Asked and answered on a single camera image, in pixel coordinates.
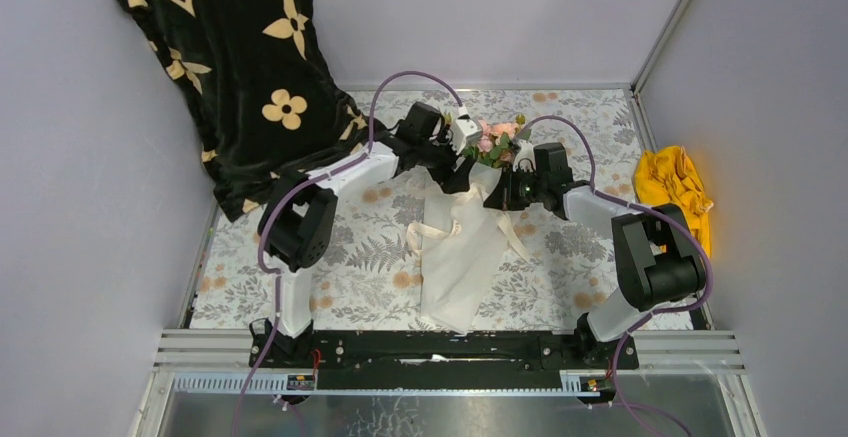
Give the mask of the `cream printed ribbon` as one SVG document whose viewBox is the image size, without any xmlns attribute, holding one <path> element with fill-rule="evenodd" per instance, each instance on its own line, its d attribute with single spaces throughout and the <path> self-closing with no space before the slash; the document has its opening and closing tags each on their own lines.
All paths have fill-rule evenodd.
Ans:
<svg viewBox="0 0 848 437">
<path fill-rule="evenodd" d="M 450 236 L 459 235 L 462 232 L 462 224 L 454 215 L 454 208 L 461 207 L 475 199 L 483 200 L 484 197 L 488 197 L 489 195 L 490 193 L 486 191 L 486 188 L 480 182 L 472 182 L 468 191 L 455 194 L 453 197 L 453 204 L 449 207 L 448 213 L 451 217 L 449 231 L 440 230 L 422 222 L 413 222 L 409 224 L 406 230 L 406 243 L 409 250 L 416 256 L 420 257 L 423 252 L 424 238 L 445 240 Z M 495 211 L 492 209 L 489 209 L 489 214 L 506 238 L 508 246 L 511 247 L 512 250 L 524 261 L 530 262 L 531 255 L 518 235 L 515 233 L 509 215 L 505 211 Z"/>
</svg>

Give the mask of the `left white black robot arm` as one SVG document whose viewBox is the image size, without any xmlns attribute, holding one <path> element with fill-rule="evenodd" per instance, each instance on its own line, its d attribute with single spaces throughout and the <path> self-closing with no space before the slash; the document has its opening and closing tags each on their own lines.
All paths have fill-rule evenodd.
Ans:
<svg viewBox="0 0 848 437">
<path fill-rule="evenodd" d="M 434 107 L 415 103 L 394 130 L 374 123 L 363 149 L 327 167 L 288 171 L 275 185 L 257 230 L 260 267 L 275 277 L 271 318 L 272 355 L 288 368 L 309 358 L 302 335 L 312 324 L 310 267 L 326 252 L 340 199 L 416 167 L 424 168 L 446 194 L 469 189 L 471 159 L 465 150 L 483 133 L 465 108 L 445 123 Z"/>
</svg>

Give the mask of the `pink fake flower bouquet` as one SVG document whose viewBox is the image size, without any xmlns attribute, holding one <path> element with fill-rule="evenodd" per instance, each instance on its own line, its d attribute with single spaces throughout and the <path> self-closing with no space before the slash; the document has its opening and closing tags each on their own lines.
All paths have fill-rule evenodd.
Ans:
<svg viewBox="0 0 848 437">
<path fill-rule="evenodd" d="M 444 140 L 450 145 L 450 124 L 454 117 L 450 113 L 442 114 L 444 124 Z M 527 118 L 523 114 L 517 114 L 512 120 L 500 123 L 487 123 L 476 119 L 482 126 L 483 135 L 476 146 L 467 149 L 461 154 L 462 158 L 471 158 L 476 163 L 492 168 L 508 167 L 513 164 L 515 138 L 523 130 Z"/>
</svg>

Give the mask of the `white translucent wrapping paper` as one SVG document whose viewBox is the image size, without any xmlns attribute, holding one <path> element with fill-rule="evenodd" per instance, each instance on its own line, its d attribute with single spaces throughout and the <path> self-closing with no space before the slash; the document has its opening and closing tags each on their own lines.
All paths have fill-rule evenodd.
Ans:
<svg viewBox="0 0 848 437">
<path fill-rule="evenodd" d="M 475 162 L 469 182 L 470 185 L 480 182 L 491 193 L 500 176 L 499 169 Z M 448 213 L 454 195 L 443 193 L 437 185 L 427 188 L 423 219 L 419 222 L 449 231 L 451 217 Z M 423 277 L 420 318 L 458 334 L 472 329 L 501 260 L 514 252 L 494 223 L 489 209 L 483 207 L 486 198 L 455 207 L 454 215 L 462 224 L 462 232 L 445 240 L 424 238 L 419 257 Z"/>
</svg>

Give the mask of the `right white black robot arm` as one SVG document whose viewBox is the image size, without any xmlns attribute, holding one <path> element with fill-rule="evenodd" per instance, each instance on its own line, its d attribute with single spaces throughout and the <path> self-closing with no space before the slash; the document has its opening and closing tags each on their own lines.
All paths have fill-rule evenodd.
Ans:
<svg viewBox="0 0 848 437">
<path fill-rule="evenodd" d="M 509 148 L 515 155 L 485 207 L 518 211 L 540 204 L 558 219 L 588 227 L 613 243 L 617 287 L 578 319 L 567 340 L 583 367 L 601 367 L 637 323 L 707 289 L 705 253 L 679 207 L 645 207 L 576 180 L 559 143 L 519 141 Z"/>
</svg>

